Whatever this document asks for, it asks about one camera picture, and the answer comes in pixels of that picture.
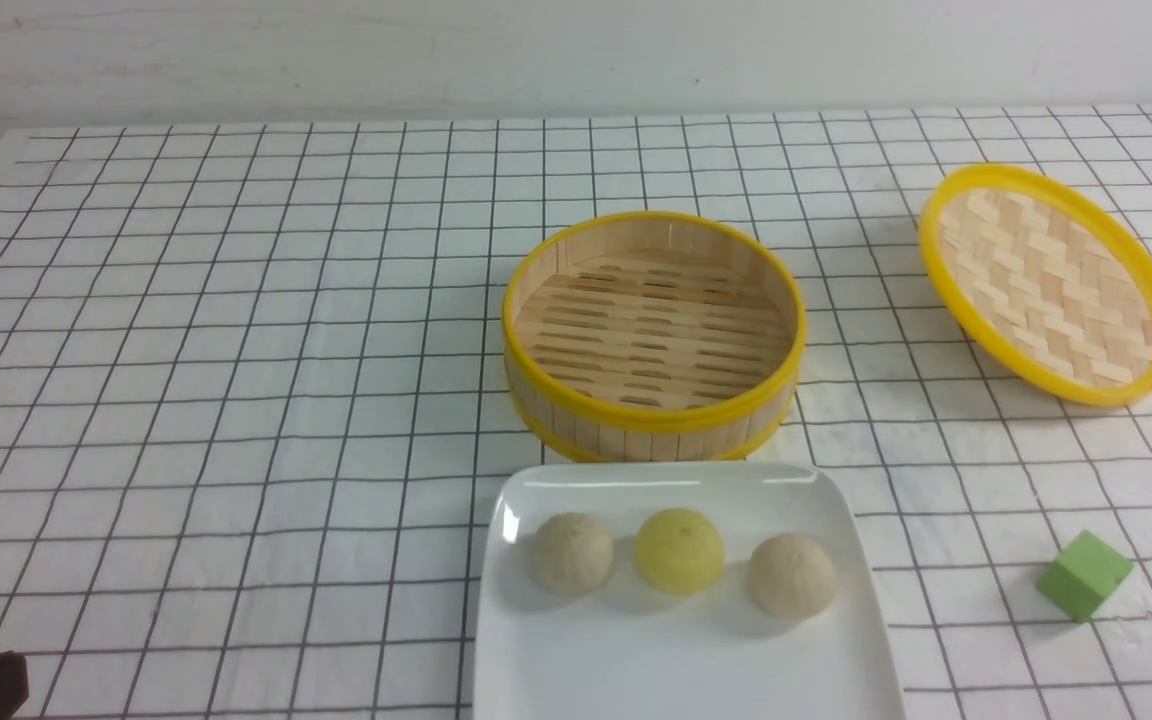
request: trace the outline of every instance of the white wall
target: white wall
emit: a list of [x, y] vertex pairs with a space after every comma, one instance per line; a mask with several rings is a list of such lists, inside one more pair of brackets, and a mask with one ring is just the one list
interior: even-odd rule
[[1152, 0], [0, 0], [0, 128], [1152, 100]]

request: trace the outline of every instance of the bamboo steamer basket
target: bamboo steamer basket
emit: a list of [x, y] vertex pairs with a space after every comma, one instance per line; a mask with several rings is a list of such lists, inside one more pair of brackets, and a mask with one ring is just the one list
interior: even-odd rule
[[657, 211], [541, 243], [502, 324], [517, 414], [577, 461], [744, 457], [790, 411], [806, 344], [803, 296], [774, 255]]
[[938, 188], [919, 234], [950, 313], [1021, 378], [1087, 406], [1152, 392], [1152, 258], [1093, 202], [972, 165]]

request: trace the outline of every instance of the bamboo steamer lid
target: bamboo steamer lid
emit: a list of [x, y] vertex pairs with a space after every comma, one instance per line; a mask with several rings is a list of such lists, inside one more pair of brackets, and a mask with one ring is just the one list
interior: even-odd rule
[[933, 192], [919, 242], [957, 323], [1020, 377], [1089, 406], [1152, 391], [1152, 258], [1091, 200], [973, 165]]

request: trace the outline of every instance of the woven bamboo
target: woven bamboo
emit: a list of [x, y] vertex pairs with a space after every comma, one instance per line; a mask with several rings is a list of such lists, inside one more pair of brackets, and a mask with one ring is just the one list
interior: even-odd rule
[[1120, 387], [1152, 364], [1152, 313], [1123, 263], [1028, 195], [977, 188], [940, 215], [946, 268], [986, 323], [1071, 381]]
[[744, 456], [787, 414], [805, 342], [773, 255], [672, 213], [559, 233], [520, 266], [502, 316], [518, 414], [578, 460]]

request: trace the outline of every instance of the black grid line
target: black grid line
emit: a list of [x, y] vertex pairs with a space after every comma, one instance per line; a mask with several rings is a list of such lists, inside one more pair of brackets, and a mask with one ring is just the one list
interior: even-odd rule
[[[402, 143], [406, 142], [406, 141], [407, 141], [407, 136], [406, 136], [406, 132], [404, 132], [402, 141], [399, 142], [399, 149], [402, 149]], [[452, 144], [452, 137], [450, 136], [448, 136], [447, 142], [448, 142], [448, 149], [450, 149], [450, 144]], [[448, 159], [444, 160], [444, 192], [447, 192], [447, 168], [448, 168], [448, 162], [449, 161], [450, 161], [449, 157], [448, 157]], [[442, 209], [442, 206], [439, 206], [438, 218], [439, 218], [439, 223], [442, 223], [442, 220], [444, 220], [444, 209]], [[438, 234], [435, 234], [435, 236], [434, 236], [434, 245], [435, 247], [438, 247], [438, 241], [439, 241], [439, 236], [438, 236]], [[433, 272], [434, 272], [433, 270], [430, 270], [430, 282], [431, 283], [433, 283]], [[429, 302], [429, 300], [426, 300], [425, 301], [425, 324], [426, 325], [429, 325], [429, 311], [430, 311], [430, 302]], [[420, 334], [420, 358], [416, 361], [416, 387], [420, 387], [420, 374], [425, 372], [425, 357], [424, 357], [425, 353], [424, 351], [425, 351], [425, 346], [426, 346], [427, 342], [429, 342], [429, 332], [426, 331], [425, 333]], [[417, 397], [417, 400], [416, 400], [416, 407], [412, 410], [412, 419], [411, 419], [411, 432], [412, 433], [416, 432], [416, 420], [417, 420], [417, 414], [419, 412], [419, 410], [420, 410], [420, 401]], [[411, 477], [412, 449], [414, 448], [412, 448], [411, 444], [408, 444], [407, 445], [407, 457], [406, 457], [406, 461], [404, 461], [404, 467], [406, 467], [406, 471], [403, 472], [404, 477]], [[397, 501], [397, 517], [399, 517], [399, 521], [402, 521], [402, 516], [403, 516], [404, 511], [407, 511], [407, 490], [408, 490], [407, 483], [403, 483], [402, 495], [399, 495], [399, 501]], [[381, 629], [380, 629], [380, 651], [379, 651], [379, 655], [376, 658], [376, 683], [374, 683], [374, 687], [372, 687], [372, 691], [371, 691], [371, 706], [372, 706], [371, 717], [372, 717], [372, 720], [376, 720], [376, 706], [380, 705], [380, 689], [381, 689], [381, 685], [384, 684], [384, 679], [385, 679], [385, 642], [389, 638], [391, 612], [393, 611], [393, 606], [394, 606], [394, 585], [393, 585], [393, 581], [397, 577], [397, 558], [399, 558], [399, 552], [402, 551], [402, 543], [403, 543], [402, 532], [399, 532], [397, 536], [394, 537], [394, 551], [393, 551], [393, 556], [391, 558], [391, 561], [389, 561], [389, 589], [388, 589], [387, 593], [385, 593], [385, 620], [384, 620], [384, 624], [381, 626]]]

